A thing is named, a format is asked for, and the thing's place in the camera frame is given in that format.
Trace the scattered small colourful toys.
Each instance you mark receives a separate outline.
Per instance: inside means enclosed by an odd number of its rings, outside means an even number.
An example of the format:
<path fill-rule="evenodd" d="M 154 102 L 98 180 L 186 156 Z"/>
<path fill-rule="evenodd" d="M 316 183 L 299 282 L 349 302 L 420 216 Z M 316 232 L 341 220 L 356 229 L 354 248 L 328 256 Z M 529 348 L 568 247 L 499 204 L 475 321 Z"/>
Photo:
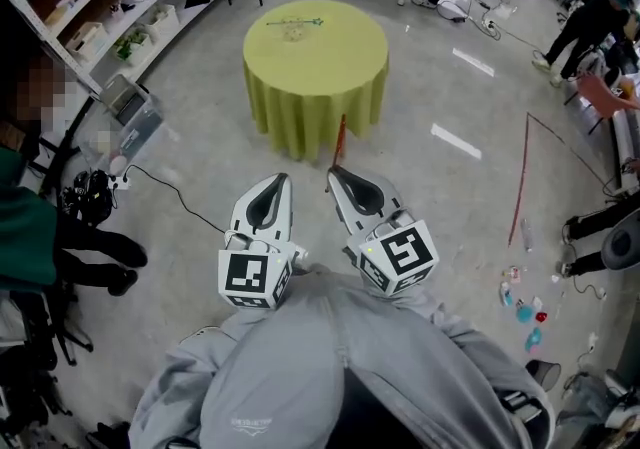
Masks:
<path fill-rule="evenodd" d="M 549 356 L 565 300 L 560 275 L 524 262 L 508 261 L 500 270 L 498 301 L 516 346 L 525 356 Z"/>

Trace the white storage bin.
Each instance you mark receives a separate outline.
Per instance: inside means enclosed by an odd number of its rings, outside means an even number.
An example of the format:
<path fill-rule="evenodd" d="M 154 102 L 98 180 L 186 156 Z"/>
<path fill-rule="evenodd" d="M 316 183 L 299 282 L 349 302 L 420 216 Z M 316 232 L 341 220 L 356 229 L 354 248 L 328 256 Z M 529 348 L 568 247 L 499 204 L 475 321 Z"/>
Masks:
<path fill-rule="evenodd" d="M 100 22 L 86 22 L 66 44 L 66 50 L 81 61 L 91 61 L 106 45 L 108 34 Z"/>
<path fill-rule="evenodd" d="M 137 65 L 149 53 L 151 37 L 141 31 L 134 30 L 119 38 L 113 46 L 113 53 L 117 59 L 128 65 Z"/>
<path fill-rule="evenodd" d="M 175 7 L 170 4 L 154 5 L 143 16 L 142 25 L 153 39 L 166 37 L 179 27 Z"/>

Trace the person's left forearm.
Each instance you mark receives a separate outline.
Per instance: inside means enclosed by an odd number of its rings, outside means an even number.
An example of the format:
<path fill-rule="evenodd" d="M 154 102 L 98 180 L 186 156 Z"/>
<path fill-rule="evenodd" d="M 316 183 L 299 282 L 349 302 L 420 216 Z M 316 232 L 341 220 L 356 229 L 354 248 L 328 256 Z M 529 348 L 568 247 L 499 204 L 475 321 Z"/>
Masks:
<path fill-rule="evenodd" d="M 210 381 L 241 339 L 274 313 L 274 310 L 240 309 L 220 326 L 196 330 L 168 351 L 152 383 L 168 390 L 190 379 Z"/>

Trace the red star stick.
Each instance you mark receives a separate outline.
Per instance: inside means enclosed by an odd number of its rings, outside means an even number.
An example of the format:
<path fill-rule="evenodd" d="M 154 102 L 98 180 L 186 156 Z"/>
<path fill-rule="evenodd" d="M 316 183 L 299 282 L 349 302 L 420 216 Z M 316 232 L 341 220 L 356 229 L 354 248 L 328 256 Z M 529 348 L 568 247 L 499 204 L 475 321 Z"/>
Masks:
<path fill-rule="evenodd" d="M 333 145 L 332 158 L 329 168 L 334 168 L 338 166 L 341 160 L 345 156 L 346 152 L 346 115 L 342 114 L 338 126 L 338 131 L 336 134 L 335 142 Z"/>

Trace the person's black shirt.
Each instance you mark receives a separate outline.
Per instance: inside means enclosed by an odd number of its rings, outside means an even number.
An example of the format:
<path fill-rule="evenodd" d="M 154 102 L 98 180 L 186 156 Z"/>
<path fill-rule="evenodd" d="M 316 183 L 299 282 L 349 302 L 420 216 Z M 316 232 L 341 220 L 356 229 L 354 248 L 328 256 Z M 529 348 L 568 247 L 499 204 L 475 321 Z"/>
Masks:
<path fill-rule="evenodd" d="M 419 440 L 346 368 L 342 404 L 326 449 L 442 448 Z"/>

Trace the black tripod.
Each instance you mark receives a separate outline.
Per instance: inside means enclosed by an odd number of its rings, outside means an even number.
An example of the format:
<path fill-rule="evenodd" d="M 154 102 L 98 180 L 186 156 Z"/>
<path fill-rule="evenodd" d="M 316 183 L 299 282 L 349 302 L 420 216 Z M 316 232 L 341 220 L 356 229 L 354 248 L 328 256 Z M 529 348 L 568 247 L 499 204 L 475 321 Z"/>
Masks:
<path fill-rule="evenodd" d="M 77 360 L 70 354 L 68 343 L 71 343 L 88 353 L 94 351 L 94 345 L 89 336 L 83 334 L 83 339 L 79 339 L 67 328 L 67 320 L 70 308 L 79 301 L 75 289 L 71 284 L 57 284 L 50 287 L 44 293 L 49 318 L 53 334 L 60 346 L 62 354 L 71 367 L 77 366 Z"/>

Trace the green tablecloth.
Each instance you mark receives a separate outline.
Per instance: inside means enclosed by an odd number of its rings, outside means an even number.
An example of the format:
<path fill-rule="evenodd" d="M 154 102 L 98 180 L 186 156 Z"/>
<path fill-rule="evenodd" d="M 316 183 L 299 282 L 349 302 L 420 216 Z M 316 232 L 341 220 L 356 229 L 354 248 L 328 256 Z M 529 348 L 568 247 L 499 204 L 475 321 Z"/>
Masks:
<path fill-rule="evenodd" d="M 267 22 L 322 18 L 307 37 L 288 43 Z M 300 0 L 264 13 L 243 42 L 243 67 L 257 131 L 272 149 L 314 162 L 332 147 L 342 114 L 363 138 L 380 118 L 389 71 L 382 27 L 364 11 L 333 0 Z"/>

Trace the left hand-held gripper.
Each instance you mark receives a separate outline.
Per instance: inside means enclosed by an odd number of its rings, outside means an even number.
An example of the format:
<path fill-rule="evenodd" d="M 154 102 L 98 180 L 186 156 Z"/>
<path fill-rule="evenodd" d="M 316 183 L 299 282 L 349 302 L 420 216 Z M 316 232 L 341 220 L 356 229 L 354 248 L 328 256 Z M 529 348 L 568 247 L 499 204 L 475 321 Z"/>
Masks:
<path fill-rule="evenodd" d="M 236 201 L 218 254 L 218 293 L 229 304 L 276 309 L 294 272 L 306 269 L 307 250 L 288 241 L 292 196 L 291 179 L 278 173 Z"/>

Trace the black bag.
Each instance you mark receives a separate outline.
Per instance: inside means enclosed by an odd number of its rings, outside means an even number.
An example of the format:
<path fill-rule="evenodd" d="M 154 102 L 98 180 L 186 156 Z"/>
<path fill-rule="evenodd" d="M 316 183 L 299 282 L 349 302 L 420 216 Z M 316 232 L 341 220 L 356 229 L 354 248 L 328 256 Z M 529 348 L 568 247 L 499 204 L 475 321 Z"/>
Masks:
<path fill-rule="evenodd" d="M 115 202 L 109 176 L 101 171 L 81 171 L 59 196 L 62 212 L 91 227 L 107 220 Z"/>

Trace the clear plastic storage box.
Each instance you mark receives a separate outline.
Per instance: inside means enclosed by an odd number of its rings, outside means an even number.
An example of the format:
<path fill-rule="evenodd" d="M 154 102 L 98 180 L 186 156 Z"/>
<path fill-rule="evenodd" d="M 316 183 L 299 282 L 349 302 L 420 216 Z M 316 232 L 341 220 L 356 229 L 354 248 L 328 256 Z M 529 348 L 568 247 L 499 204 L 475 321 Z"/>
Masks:
<path fill-rule="evenodd" d="M 90 167 L 118 174 L 162 123 L 162 113 L 146 87 L 116 74 L 85 119 L 79 147 Z"/>

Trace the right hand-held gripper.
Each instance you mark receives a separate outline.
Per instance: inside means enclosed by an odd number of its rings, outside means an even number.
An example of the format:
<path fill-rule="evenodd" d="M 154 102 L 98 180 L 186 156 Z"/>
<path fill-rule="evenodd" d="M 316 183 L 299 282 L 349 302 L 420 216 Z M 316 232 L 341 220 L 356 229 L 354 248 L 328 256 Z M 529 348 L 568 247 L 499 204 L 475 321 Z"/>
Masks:
<path fill-rule="evenodd" d="M 344 252 L 377 292 L 397 296 L 430 277 L 440 262 L 434 241 L 424 220 L 399 210 L 401 196 L 388 179 L 344 167 L 331 167 L 328 179 L 339 219 L 352 235 Z"/>

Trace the person's right forearm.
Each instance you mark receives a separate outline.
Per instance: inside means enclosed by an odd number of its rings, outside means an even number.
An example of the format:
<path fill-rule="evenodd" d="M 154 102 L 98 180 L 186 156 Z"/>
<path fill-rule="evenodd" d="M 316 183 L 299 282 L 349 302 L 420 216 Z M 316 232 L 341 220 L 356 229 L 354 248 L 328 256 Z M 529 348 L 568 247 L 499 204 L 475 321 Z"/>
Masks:
<path fill-rule="evenodd" d="M 389 301 L 396 307 L 411 310 L 436 327 L 453 342 L 471 362 L 497 385 L 523 367 L 493 339 L 472 323 L 449 311 L 424 285 L 416 285 L 393 295 Z"/>

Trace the blue star stick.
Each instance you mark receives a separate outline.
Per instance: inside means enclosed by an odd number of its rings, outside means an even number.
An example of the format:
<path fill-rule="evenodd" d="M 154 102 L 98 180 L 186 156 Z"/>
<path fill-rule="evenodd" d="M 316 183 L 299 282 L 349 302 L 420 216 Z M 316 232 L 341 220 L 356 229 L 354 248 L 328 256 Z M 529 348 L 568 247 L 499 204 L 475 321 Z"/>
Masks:
<path fill-rule="evenodd" d="M 324 24 L 324 20 L 322 18 L 312 18 L 312 19 L 304 19 L 304 18 L 289 18 L 282 19 L 280 21 L 272 21 L 267 22 L 267 26 L 282 26 L 287 28 L 301 27 L 301 26 L 317 26 L 321 27 Z"/>

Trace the person's grey jacket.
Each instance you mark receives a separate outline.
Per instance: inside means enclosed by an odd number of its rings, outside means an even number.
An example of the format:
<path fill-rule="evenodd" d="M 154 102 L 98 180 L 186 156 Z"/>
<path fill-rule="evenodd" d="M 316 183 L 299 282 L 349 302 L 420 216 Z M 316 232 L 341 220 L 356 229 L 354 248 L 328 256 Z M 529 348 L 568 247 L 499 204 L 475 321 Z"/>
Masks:
<path fill-rule="evenodd" d="M 293 278 L 266 321 L 210 380 L 161 390 L 151 381 L 129 429 L 131 449 L 326 449 L 344 370 L 416 437 L 442 449 L 550 449 L 555 415 L 526 368 L 497 385 L 436 327 L 372 287 L 319 267 Z M 499 400 L 535 397 L 523 424 Z"/>

